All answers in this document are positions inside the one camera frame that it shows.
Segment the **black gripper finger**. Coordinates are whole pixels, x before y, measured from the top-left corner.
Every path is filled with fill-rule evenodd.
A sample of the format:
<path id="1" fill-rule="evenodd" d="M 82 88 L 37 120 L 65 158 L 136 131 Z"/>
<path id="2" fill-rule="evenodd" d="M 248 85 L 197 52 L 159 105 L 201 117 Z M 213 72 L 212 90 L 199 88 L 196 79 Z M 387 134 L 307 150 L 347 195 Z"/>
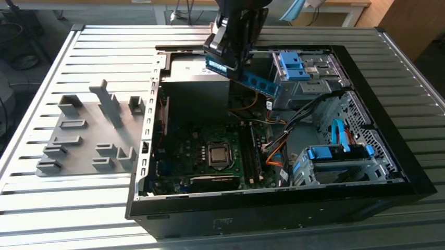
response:
<path id="1" fill-rule="evenodd" d="M 241 10 L 237 19 L 237 78 L 243 78 L 249 51 L 257 40 L 268 9 Z"/>
<path id="2" fill-rule="evenodd" d="M 227 24 L 228 18 L 216 16 L 211 25 L 211 34 L 203 44 L 205 68 L 227 79 L 237 79 L 239 53 L 228 37 Z"/>

